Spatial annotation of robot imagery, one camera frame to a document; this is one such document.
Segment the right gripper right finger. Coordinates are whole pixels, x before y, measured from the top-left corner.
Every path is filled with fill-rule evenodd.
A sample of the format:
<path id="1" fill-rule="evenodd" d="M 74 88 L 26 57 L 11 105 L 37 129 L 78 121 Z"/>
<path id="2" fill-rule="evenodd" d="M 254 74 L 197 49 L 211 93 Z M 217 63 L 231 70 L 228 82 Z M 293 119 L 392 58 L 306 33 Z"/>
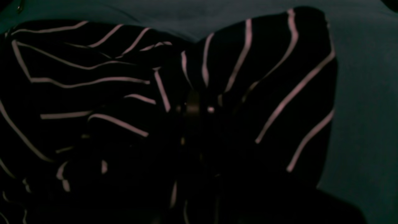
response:
<path id="1" fill-rule="evenodd" d="M 203 124 L 203 155 L 211 172 L 215 189 L 214 216 L 216 224 L 235 224 L 234 221 L 234 140 L 230 130 L 230 115 L 218 102 L 218 96 L 204 94 L 200 98 Z"/>

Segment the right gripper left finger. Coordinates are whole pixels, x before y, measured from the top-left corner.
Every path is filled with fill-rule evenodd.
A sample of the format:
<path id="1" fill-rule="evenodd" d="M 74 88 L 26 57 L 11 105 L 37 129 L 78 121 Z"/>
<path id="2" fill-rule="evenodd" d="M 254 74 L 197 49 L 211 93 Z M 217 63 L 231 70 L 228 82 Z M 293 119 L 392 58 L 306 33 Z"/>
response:
<path id="1" fill-rule="evenodd" d="M 189 224 L 188 200 L 195 192 L 199 171 L 199 94 L 189 91 L 175 107 L 177 115 L 177 139 L 174 164 L 174 182 L 170 198 L 169 224 Z"/>

